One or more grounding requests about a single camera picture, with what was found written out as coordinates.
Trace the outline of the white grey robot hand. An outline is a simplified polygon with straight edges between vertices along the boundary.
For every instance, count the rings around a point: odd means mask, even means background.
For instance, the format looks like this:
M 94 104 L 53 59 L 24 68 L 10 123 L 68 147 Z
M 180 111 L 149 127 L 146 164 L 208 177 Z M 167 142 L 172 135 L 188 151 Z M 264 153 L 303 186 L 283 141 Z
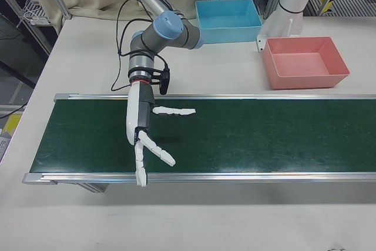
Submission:
M 174 166 L 174 158 L 157 146 L 148 136 L 150 114 L 156 115 L 192 115 L 195 109 L 177 109 L 156 106 L 152 86 L 143 80 L 134 81 L 129 89 L 126 112 L 126 136 L 135 149 L 136 183 L 138 186 L 147 185 L 147 174 L 143 163 L 143 149 L 147 148 L 169 166 Z

